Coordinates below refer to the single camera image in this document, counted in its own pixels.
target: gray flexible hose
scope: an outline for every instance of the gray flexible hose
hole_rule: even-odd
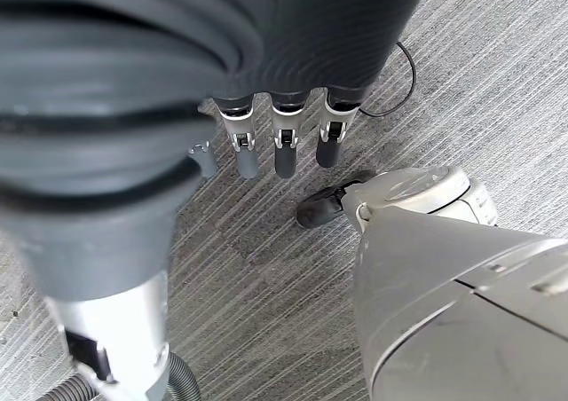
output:
[[[174,401],[201,401],[201,393],[192,369],[185,361],[170,352],[170,379],[168,391]],[[37,401],[90,401],[97,391],[80,375],[74,374],[66,381],[42,395]]]
[[[170,352],[168,390],[174,401],[201,401],[201,393],[192,369],[173,352]]]
[[[42,395],[37,401],[89,401],[97,391],[80,374],[74,374],[66,381]]]

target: gray cylindrical foot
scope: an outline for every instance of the gray cylindrical foot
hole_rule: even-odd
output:
[[[339,161],[339,153],[340,145],[337,143],[337,139],[330,138],[327,142],[323,142],[319,138],[316,160],[322,168],[333,168]]]
[[[215,160],[215,155],[211,147],[209,147],[207,151],[195,148],[189,156],[197,161],[203,177],[212,178],[217,174],[219,167],[217,166],[217,161]]]
[[[237,152],[237,169],[239,174],[245,179],[252,179],[258,175],[258,157],[256,150],[250,151],[246,148],[241,148]]]
[[[290,145],[274,148],[274,169],[279,177],[289,178],[296,172],[296,149]]]

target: black wire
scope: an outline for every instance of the black wire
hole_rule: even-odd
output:
[[[412,94],[414,92],[414,88],[416,87],[416,65],[414,64],[414,60],[412,59],[412,55],[410,54],[408,49],[405,48],[405,45],[402,44],[402,42],[397,42],[397,46],[400,48],[400,50],[402,50],[404,52],[404,54],[406,55],[406,58],[408,59],[408,63],[410,64],[410,68],[412,68],[412,85],[410,86],[410,90],[408,91],[408,93],[406,94],[404,99],[402,101],[400,101],[398,104],[396,104],[390,110],[380,111],[378,113],[373,113],[371,111],[367,111],[365,108],[360,108],[359,111],[361,113],[363,113],[364,115],[368,115],[369,117],[374,117],[374,118],[384,117],[387,114],[394,113],[395,111],[397,111],[399,108],[401,108],[410,99],[410,97],[412,97]]]

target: gray striped carpet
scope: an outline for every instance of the gray striped carpet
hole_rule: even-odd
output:
[[[171,345],[205,399],[367,399],[350,295],[358,237],[344,219],[312,232],[293,219],[298,200],[355,169],[459,164],[487,183],[502,226],[568,236],[567,3],[422,0],[403,36],[416,93],[388,118],[359,116],[336,169],[314,159],[321,92],[289,181],[272,170],[266,98],[256,180],[237,178],[219,131],[221,170],[180,213],[170,281]],[[396,51],[369,106],[396,103],[409,79]],[[0,239],[0,401],[33,400],[69,368],[8,252]]]

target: black rubber tip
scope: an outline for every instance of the black rubber tip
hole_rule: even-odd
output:
[[[274,169],[279,177],[289,178],[296,172],[296,149],[284,144],[274,147]]]
[[[318,149],[316,150],[316,160],[322,168],[333,168],[339,161],[340,145],[337,139],[330,138],[327,142],[318,139]]]
[[[341,198],[345,195],[345,188],[353,184],[364,184],[375,176],[376,173],[373,170],[361,170],[338,185],[319,190],[298,204],[296,221],[307,229],[317,228],[333,221],[343,214]]]
[[[237,169],[239,174],[245,179],[252,179],[258,175],[258,157],[256,150],[250,151],[247,148],[241,148],[237,153]]]

